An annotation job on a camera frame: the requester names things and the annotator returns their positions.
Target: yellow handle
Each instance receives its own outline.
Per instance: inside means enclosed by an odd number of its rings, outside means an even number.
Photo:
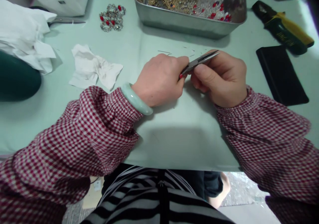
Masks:
[[[310,36],[308,36],[300,26],[286,18],[284,13],[278,12],[277,15],[275,15],[273,18],[280,18],[282,24],[302,43],[304,43],[308,47],[313,46],[314,40]]]

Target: light green tablecloth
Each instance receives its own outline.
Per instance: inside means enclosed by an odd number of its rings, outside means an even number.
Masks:
[[[250,8],[256,1],[247,0],[247,6]],[[308,104],[291,109],[312,122],[307,138],[318,147],[319,39],[309,9],[303,0],[262,1],[274,10],[285,11],[288,18],[315,40],[306,54],[289,56],[310,98]],[[99,13],[109,3],[127,9],[121,32],[105,33],[100,29]],[[171,52],[172,56],[194,55],[192,59],[216,48],[243,59],[247,64],[247,84],[256,92],[271,96],[255,51],[279,44],[250,9],[247,21],[218,41],[144,27],[139,22],[134,0],[90,0],[85,18],[86,24],[51,27],[45,42],[55,49],[59,59],[53,62],[54,71],[43,77],[38,93],[23,102],[0,103],[1,154],[26,147],[36,134],[56,122],[70,100],[79,97],[82,90],[68,84],[74,72],[71,49],[77,43],[88,44],[94,54],[123,64],[115,87],[124,82],[134,83],[143,65],[159,50]],[[189,82],[176,103],[155,108],[155,115],[144,117],[136,124],[136,130],[141,138],[126,163],[158,168],[238,170],[238,162],[223,140],[213,105]]]

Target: jewelry piece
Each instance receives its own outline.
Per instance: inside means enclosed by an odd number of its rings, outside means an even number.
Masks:
[[[118,5],[109,4],[107,6],[106,12],[100,13],[101,29],[105,32],[109,32],[112,29],[115,31],[120,31],[123,28],[123,16],[126,13],[126,9]]]
[[[224,0],[148,0],[148,5],[197,17],[231,22]]]

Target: zipper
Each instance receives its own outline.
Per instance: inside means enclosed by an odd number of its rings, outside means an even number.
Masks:
[[[168,224],[169,219],[169,198],[167,186],[164,183],[165,170],[160,169],[158,174],[157,188],[159,191],[159,213],[160,213],[160,224]]]

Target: black and white striped shirt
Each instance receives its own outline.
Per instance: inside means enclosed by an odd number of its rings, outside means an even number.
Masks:
[[[115,179],[82,223],[233,222],[173,171],[132,166]]]

